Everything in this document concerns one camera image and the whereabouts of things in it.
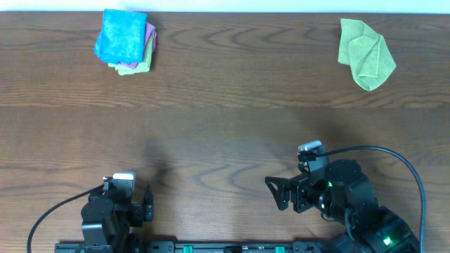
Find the blue microfiber cloth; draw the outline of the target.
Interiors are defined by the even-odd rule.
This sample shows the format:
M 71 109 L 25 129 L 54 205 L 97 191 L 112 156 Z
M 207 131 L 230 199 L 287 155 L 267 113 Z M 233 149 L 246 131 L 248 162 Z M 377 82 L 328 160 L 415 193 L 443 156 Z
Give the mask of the blue microfiber cloth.
M 105 63 L 137 63 L 143 60 L 145 13 L 105 9 L 94 53 Z

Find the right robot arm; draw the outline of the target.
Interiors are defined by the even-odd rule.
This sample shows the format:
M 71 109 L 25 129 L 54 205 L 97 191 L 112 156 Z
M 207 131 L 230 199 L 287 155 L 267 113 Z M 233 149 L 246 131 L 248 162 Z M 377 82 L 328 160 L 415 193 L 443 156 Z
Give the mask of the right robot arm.
M 280 210 L 290 203 L 299 214 L 314 207 L 323 218 L 345 227 L 329 252 L 419 251 L 417 237 L 402 218 L 379 205 L 370 179 L 355 160 L 318 157 L 300 162 L 299 170 L 291 179 L 267 176 L 265 183 Z

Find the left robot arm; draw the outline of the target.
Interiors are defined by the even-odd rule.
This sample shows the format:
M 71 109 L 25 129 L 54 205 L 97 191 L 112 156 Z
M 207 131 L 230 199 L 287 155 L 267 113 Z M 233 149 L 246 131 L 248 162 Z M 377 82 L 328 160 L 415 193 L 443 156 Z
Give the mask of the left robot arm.
M 141 237 L 131 233 L 132 227 L 142 227 L 154 217 L 154 197 L 146 187 L 143 200 L 133 203 L 132 183 L 104 183 L 100 190 L 89 195 L 82 208 L 83 253 L 144 253 Z

